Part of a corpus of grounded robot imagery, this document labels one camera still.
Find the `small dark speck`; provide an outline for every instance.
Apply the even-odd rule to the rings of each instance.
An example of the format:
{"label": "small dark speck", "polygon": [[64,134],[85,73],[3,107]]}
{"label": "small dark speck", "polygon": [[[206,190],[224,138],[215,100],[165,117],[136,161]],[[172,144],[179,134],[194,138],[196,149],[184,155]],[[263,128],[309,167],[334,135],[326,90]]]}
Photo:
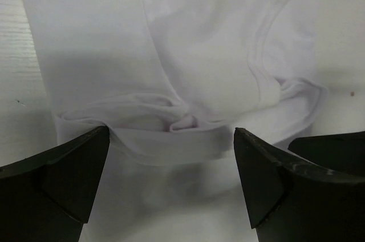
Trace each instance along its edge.
{"label": "small dark speck", "polygon": [[16,102],[18,102],[20,105],[22,105],[23,107],[25,107],[25,104],[24,103],[22,103],[20,100],[18,100],[18,99],[16,99],[15,100]]}

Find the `white wood grain surface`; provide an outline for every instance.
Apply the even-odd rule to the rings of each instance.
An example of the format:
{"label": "white wood grain surface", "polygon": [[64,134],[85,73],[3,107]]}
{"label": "white wood grain surface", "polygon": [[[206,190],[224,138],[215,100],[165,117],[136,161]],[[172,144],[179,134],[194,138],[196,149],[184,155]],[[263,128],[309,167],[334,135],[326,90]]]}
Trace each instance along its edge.
{"label": "white wood grain surface", "polygon": [[22,0],[0,0],[0,166],[55,145]]}

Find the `white fabric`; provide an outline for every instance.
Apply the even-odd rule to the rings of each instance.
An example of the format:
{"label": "white fabric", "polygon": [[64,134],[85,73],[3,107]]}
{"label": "white fabric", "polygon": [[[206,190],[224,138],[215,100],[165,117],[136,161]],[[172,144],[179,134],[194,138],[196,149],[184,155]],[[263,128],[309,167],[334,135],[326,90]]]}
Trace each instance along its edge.
{"label": "white fabric", "polygon": [[[318,1],[24,0],[59,143],[100,124],[112,131],[85,241],[137,241],[143,235],[124,227],[152,207],[239,184],[235,126],[272,144],[310,126],[325,98],[311,81]],[[206,164],[181,181],[197,162]],[[203,179],[204,192],[187,185],[211,172],[221,179]],[[244,207],[242,196],[234,202]],[[244,211],[221,236],[209,235],[209,219],[227,221],[232,209],[209,214],[171,219],[167,228],[181,236],[144,233],[149,241],[253,241],[237,224]]]}

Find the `crumpled fabric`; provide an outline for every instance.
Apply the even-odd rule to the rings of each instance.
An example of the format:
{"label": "crumpled fabric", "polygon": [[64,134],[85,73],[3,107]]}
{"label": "crumpled fabric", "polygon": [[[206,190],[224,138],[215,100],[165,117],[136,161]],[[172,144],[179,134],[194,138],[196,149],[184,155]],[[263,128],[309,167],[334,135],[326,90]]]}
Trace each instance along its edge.
{"label": "crumpled fabric", "polygon": [[[311,125],[326,97],[314,82],[318,3],[24,0],[59,143],[98,125],[111,130],[86,241],[134,241],[132,219],[239,186],[234,127],[276,144]],[[201,234],[182,225],[174,225],[182,240],[146,235]]]}

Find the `white table surface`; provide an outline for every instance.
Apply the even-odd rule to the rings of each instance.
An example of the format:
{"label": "white table surface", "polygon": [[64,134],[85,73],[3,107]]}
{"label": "white table surface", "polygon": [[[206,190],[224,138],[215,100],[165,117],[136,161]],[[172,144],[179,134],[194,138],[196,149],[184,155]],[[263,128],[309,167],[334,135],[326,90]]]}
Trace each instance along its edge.
{"label": "white table surface", "polygon": [[[330,98],[313,134],[365,130],[365,0],[322,0],[317,28]],[[36,59],[22,0],[0,0],[0,166],[56,144]]]}
{"label": "white table surface", "polygon": [[22,0],[0,0],[0,166],[56,145]]}

